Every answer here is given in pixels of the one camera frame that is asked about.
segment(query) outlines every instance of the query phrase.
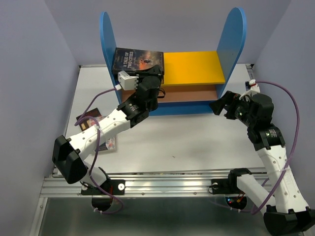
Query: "cable clip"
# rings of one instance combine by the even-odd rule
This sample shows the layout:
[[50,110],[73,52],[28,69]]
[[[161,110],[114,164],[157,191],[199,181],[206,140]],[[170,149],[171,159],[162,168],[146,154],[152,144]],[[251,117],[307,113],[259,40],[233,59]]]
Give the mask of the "cable clip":
[[104,134],[103,130],[101,130],[101,128],[98,125],[95,124],[94,127],[96,130],[99,130],[102,134]]
[[240,100],[243,99],[243,97],[245,96],[254,96],[257,93],[260,93],[260,88],[258,86],[258,84],[256,83],[255,79],[249,80],[245,83],[246,88],[248,89],[246,92],[244,92],[241,96],[240,96]]
[[122,89],[122,86],[121,86],[121,85],[115,85],[115,89],[116,89],[117,91],[119,91],[119,90]]
[[281,169],[281,170],[268,172],[268,174],[273,174],[273,173],[278,173],[278,172],[283,172],[283,171],[290,171],[290,170],[291,170],[291,168],[287,167],[287,168],[284,168],[284,169]]

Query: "wooden shelf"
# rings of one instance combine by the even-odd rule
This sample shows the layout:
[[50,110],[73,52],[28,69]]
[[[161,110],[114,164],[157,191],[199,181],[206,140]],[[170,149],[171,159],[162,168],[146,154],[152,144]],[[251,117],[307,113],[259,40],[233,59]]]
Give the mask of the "wooden shelf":
[[[158,102],[213,101],[218,98],[214,85],[163,86],[163,89],[166,96],[159,98]],[[133,93],[134,90],[123,91],[122,101]]]

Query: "screw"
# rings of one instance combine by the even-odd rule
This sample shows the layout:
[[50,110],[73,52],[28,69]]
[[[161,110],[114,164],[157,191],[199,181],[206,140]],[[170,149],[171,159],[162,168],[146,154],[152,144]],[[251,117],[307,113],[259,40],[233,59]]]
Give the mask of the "screw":
[[217,190],[219,187],[218,187],[218,183],[213,183],[212,186],[211,186],[213,189]]
[[123,183],[118,184],[118,189],[123,191],[125,189],[125,185]]

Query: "blue side panel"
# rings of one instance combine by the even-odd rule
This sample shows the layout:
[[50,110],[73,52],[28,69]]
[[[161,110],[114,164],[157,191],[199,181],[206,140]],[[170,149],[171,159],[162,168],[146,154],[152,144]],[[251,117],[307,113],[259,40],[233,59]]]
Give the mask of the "blue side panel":
[[167,116],[212,113],[209,103],[209,101],[159,103],[158,108],[150,112],[150,115]]
[[[112,74],[112,64],[113,64],[113,58],[114,58],[114,53],[116,49],[116,41],[114,37],[112,24],[110,22],[107,12],[102,12],[100,15],[99,33],[100,33],[100,42],[102,45],[103,55],[104,55],[105,62],[108,68],[108,72],[112,80],[112,83],[115,86],[116,82]],[[118,102],[121,103],[122,102],[121,92],[116,91],[116,95],[118,98]]]
[[242,53],[246,39],[246,32],[247,22],[245,12],[242,8],[235,7],[227,16],[217,48],[225,78],[224,85],[216,85],[218,98],[221,97],[235,64]]

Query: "book title text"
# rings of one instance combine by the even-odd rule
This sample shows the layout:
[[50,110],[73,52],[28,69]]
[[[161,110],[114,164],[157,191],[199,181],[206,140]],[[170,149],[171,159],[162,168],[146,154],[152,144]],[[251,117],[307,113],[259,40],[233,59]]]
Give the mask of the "book title text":
[[133,52],[125,52],[124,67],[130,69],[132,66]]

